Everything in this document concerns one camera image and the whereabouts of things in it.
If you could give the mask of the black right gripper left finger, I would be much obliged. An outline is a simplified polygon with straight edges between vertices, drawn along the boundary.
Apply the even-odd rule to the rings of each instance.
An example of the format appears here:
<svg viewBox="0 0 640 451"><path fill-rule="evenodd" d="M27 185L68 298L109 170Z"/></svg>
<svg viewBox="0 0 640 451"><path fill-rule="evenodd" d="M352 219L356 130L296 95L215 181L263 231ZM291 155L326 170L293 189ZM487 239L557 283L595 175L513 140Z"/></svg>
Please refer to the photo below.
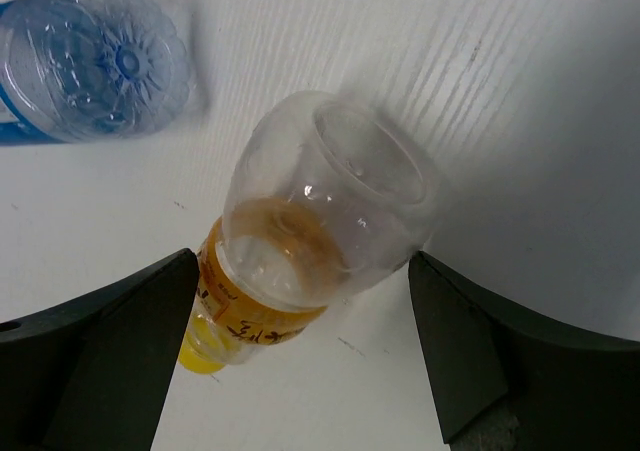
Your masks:
<svg viewBox="0 0 640 451"><path fill-rule="evenodd" d="M2 323L2 449L150 449L198 278L183 249Z"/></svg>

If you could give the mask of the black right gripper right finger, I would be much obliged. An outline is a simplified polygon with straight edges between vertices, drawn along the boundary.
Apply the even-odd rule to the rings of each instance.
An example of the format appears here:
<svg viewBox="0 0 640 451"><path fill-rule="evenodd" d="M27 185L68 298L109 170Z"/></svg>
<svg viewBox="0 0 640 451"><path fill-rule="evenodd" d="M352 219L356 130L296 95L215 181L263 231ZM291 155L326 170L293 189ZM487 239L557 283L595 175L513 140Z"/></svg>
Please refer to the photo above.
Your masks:
<svg viewBox="0 0 640 451"><path fill-rule="evenodd" d="M639 345L521 306L415 254L408 279L452 450L635 450Z"/></svg>

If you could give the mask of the clear bottle yellow cap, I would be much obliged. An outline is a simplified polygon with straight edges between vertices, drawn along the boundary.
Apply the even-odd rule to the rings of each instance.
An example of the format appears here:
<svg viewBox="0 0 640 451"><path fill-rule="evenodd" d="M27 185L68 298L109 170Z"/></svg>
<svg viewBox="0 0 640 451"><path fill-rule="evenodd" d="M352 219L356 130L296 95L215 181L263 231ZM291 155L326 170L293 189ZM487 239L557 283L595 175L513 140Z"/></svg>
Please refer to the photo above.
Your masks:
<svg viewBox="0 0 640 451"><path fill-rule="evenodd" d="M292 340L428 241L443 180L383 114L296 92L257 124L198 253L179 362L197 374Z"/></svg>

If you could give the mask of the blue label water bottle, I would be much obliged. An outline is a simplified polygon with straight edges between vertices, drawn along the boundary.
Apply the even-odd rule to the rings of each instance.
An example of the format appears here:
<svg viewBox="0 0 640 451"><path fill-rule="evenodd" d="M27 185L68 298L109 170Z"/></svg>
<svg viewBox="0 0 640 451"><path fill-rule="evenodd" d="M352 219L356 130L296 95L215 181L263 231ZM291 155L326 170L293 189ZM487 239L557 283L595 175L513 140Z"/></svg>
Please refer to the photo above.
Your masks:
<svg viewBox="0 0 640 451"><path fill-rule="evenodd" d="M187 14L170 0L1 5L1 143L141 137L188 106Z"/></svg>

